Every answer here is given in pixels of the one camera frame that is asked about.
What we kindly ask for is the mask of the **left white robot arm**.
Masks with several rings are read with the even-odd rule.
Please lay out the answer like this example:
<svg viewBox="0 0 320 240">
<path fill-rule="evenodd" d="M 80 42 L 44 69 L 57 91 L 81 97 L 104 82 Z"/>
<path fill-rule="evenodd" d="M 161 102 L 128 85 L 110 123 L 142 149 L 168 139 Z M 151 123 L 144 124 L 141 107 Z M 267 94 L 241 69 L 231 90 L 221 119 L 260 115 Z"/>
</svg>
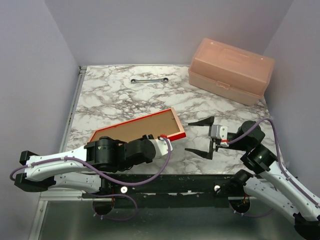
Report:
<svg viewBox="0 0 320 240">
<path fill-rule="evenodd" d="M 28 150 L 20 155 L 21 166 L 9 178 L 25 192 L 44 192 L 52 188 L 67 188 L 97 194 L 104 198 L 110 194 L 111 185 L 104 181 L 135 187 L 156 179 L 166 168 L 173 147 L 166 136 L 157 139 L 143 137 L 130 142 L 103 136 L 76 149 L 40 156 Z M 123 172 L 133 166 L 151 163 L 166 156 L 161 169 L 140 182 L 117 180 L 108 173 Z"/>
</svg>

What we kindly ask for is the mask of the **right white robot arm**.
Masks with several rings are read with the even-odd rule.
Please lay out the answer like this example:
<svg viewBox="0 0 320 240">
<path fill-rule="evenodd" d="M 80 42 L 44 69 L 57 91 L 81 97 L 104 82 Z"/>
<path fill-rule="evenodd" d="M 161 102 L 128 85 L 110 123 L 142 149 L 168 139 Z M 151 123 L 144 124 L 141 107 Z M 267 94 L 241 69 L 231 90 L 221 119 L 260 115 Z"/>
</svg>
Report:
<svg viewBox="0 0 320 240">
<path fill-rule="evenodd" d="M 244 193 L 255 197 L 278 211 L 306 240 L 320 238 L 320 199 L 294 177 L 281 162 L 279 146 L 273 154 L 262 144 L 265 133 L 260 121 L 245 121 L 236 133 L 228 127 L 214 123 L 213 116 L 191 122 L 190 126 L 208 126 L 209 151 L 189 149 L 202 158 L 211 159 L 220 148 L 243 151 L 242 163 L 253 173 L 239 170 L 220 190 L 231 191 L 236 196 Z"/>
</svg>

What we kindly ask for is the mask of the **pink plastic storage box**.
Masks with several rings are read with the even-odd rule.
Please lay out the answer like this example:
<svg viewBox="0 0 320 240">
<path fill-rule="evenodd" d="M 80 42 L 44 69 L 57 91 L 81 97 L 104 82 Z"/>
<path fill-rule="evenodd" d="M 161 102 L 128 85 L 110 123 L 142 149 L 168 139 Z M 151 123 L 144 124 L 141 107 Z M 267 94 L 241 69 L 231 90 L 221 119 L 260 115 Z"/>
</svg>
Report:
<svg viewBox="0 0 320 240">
<path fill-rule="evenodd" d="M 188 69 L 189 84 L 247 106 L 264 97 L 275 60 L 204 38 Z"/>
</svg>

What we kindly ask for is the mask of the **silver ratchet wrench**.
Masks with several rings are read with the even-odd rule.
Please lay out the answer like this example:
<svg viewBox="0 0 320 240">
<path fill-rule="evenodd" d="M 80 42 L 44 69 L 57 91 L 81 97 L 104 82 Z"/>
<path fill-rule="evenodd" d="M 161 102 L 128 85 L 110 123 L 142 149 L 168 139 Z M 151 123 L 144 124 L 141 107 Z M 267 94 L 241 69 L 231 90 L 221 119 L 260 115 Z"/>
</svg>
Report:
<svg viewBox="0 0 320 240">
<path fill-rule="evenodd" d="M 137 83 L 168 83 L 169 79 L 167 77 L 164 78 L 157 78 L 157 79 L 131 79 L 130 82 L 132 84 Z"/>
</svg>

